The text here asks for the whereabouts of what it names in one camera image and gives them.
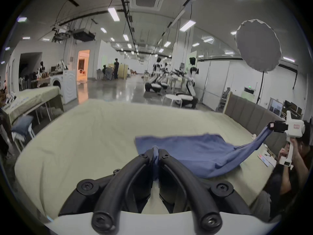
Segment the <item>gray headboard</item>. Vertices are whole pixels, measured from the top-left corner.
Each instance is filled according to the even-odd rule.
[[[228,95],[224,113],[241,124],[251,134],[256,135],[259,135],[269,122],[282,120],[282,118],[268,109],[236,96],[232,92]],[[264,143],[277,156],[280,149],[286,144],[286,135],[284,133],[272,132]]]

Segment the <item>beige bedsheet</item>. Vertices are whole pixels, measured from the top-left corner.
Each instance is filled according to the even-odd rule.
[[[8,108],[5,108],[4,112],[8,116],[10,124],[12,124],[24,112],[30,110],[37,104],[51,100],[59,94],[61,93],[58,86],[26,89],[15,93],[16,99]]]
[[[27,145],[15,175],[41,213],[54,219],[80,180],[110,175],[137,156],[135,136],[204,133],[218,133],[234,145],[252,141],[251,134],[225,114],[90,99],[61,115]],[[273,169],[257,157],[259,151],[222,177],[248,205]]]

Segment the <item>concrete floor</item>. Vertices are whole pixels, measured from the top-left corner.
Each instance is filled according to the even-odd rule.
[[[134,103],[143,103],[143,104],[153,104],[153,105],[162,105],[164,95],[166,92],[161,92],[161,95],[153,92],[145,92],[144,82],[141,78],[142,75],[132,75],[127,80],[112,80],[112,81],[102,81],[102,80],[87,80],[77,82],[77,99],[71,101],[70,103],[64,105],[64,111],[68,111],[78,104],[84,103],[89,98],[92,99],[102,99],[105,101],[124,101],[124,102],[134,102]],[[171,100],[166,99],[164,105],[170,105]],[[43,119],[40,119],[40,124],[38,124],[35,113],[30,113],[34,116],[33,120],[33,130],[34,133],[39,133],[43,128],[45,128],[49,123],[49,118],[45,108],[39,109],[43,114]],[[200,103],[196,105],[196,110],[210,111],[210,109]],[[62,114],[60,109],[52,109],[53,115],[52,120],[56,119],[59,115]],[[30,137],[27,137],[25,144],[30,141]],[[17,198],[23,203],[26,209],[33,214],[35,218],[42,222],[47,222],[45,217],[43,217],[37,208],[32,204],[28,197],[24,194],[18,183],[16,182],[14,174],[14,164],[19,155],[19,152],[15,145],[9,143],[9,153],[7,159],[4,161],[4,169],[6,171],[7,179],[10,182],[12,190],[16,194]],[[161,208],[161,213],[167,212],[166,208]]]

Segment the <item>black robot head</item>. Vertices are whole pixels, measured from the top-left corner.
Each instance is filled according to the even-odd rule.
[[[190,57],[189,61],[190,61],[191,65],[195,65],[196,64],[196,58],[195,57]]]

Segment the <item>washing machine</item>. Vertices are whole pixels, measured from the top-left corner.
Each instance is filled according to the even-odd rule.
[[[50,76],[50,86],[59,86],[63,104],[77,98],[76,73],[72,70],[65,70],[63,74]]]

